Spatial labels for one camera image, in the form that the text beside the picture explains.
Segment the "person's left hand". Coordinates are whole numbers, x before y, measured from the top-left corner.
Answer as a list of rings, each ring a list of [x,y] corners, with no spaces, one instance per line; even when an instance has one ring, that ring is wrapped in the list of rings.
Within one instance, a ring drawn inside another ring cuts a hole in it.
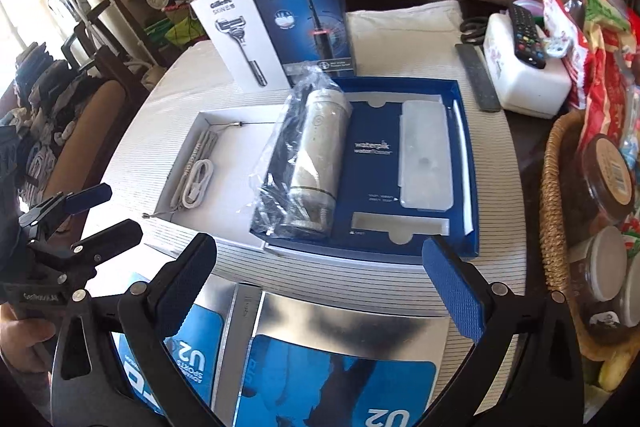
[[[14,369],[22,373],[46,373],[50,365],[35,347],[56,333],[53,323],[45,319],[18,319],[9,303],[1,306],[1,353]]]

